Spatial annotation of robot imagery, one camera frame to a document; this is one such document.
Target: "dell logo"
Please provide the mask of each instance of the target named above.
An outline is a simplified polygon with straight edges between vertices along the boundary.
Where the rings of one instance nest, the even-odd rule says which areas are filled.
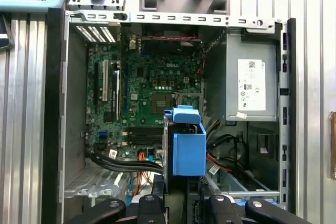
[[[166,64],[166,67],[168,67],[168,68],[178,68],[178,67],[179,67],[179,64],[175,64],[175,63],[167,63],[167,64]]]

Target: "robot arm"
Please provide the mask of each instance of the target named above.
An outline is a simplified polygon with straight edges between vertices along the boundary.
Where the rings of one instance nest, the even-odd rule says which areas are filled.
[[[211,195],[205,201],[205,205],[203,223],[309,224],[296,215],[261,199],[246,202],[245,211],[223,195]],[[158,195],[151,194],[143,196],[139,203],[132,203],[128,207],[121,200],[107,199],[75,217],[68,224],[166,224],[166,220],[169,220],[166,216],[173,214],[170,212],[167,215],[163,200]]]

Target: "power supply label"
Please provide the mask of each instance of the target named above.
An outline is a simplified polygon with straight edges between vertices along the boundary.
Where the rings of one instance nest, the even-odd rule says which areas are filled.
[[[238,59],[238,110],[266,110],[265,63]]]

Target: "green circuit board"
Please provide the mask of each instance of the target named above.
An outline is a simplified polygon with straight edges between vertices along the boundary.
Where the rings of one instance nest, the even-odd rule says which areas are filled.
[[[89,45],[86,143],[136,158],[139,150],[161,149],[164,109],[183,104],[202,111],[203,59],[144,53],[141,42],[122,46]]]

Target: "white label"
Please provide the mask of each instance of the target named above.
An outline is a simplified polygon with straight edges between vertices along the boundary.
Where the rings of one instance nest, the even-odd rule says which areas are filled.
[[[220,169],[220,167],[218,165],[214,165],[213,167],[210,168],[209,172],[212,175],[215,175],[218,172],[219,169]]]
[[[266,110],[265,63],[238,59],[238,110]]]
[[[247,114],[237,112],[236,117],[242,118],[242,119],[246,119],[247,118]]]
[[[115,159],[117,157],[117,151],[116,150],[110,150],[110,153],[109,153],[109,158],[111,159]]]

